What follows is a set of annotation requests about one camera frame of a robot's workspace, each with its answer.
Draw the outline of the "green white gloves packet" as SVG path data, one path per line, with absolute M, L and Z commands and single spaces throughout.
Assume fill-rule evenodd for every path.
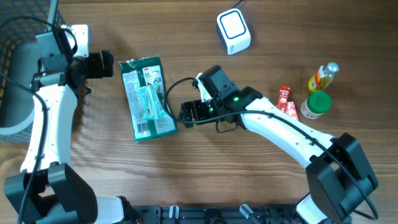
M 174 134 L 178 131 L 175 121 L 167 114 L 156 120 L 142 118 L 143 104 L 138 98 L 136 88 L 159 84 L 157 94 L 164 107 L 164 71 L 158 55 L 128 61 L 120 61 L 121 77 L 131 114 L 134 140 L 143 141 Z

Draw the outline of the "red sachet stick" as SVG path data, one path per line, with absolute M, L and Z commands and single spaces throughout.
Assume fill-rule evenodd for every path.
M 288 86 L 281 85 L 279 90 L 279 99 L 277 103 L 277 108 L 284 113 L 289 100 L 289 95 L 290 95 L 290 88 Z

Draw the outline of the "green lid jar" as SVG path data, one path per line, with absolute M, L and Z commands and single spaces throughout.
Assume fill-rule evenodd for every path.
M 324 91 L 311 94 L 301 105 L 301 113 L 308 119 L 317 119 L 332 106 L 332 99 Z

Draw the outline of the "yellow liquid bottle silver cap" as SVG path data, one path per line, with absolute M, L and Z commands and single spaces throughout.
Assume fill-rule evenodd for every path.
M 323 91 L 333 81 L 339 69 L 339 65 L 336 62 L 322 65 L 308 81 L 309 92 Z

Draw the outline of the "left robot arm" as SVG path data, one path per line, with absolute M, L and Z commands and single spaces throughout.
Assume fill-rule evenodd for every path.
M 72 123 L 85 80 L 112 77 L 110 51 L 88 57 L 56 55 L 42 59 L 30 87 L 7 81 L 34 99 L 29 149 L 18 175 L 6 178 L 4 193 L 18 223 L 140 223 L 141 216 L 123 196 L 98 197 L 74 171 Z

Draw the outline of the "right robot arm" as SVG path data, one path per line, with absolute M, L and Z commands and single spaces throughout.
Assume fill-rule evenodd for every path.
M 270 140 L 295 159 L 307 175 L 309 193 L 295 206 L 304 223 L 347 222 L 366 202 L 378 181 L 360 143 L 348 133 L 335 138 L 291 118 L 250 86 L 238 88 L 219 65 L 189 79 L 200 99 L 181 105 L 178 119 L 186 127 L 233 123 Z

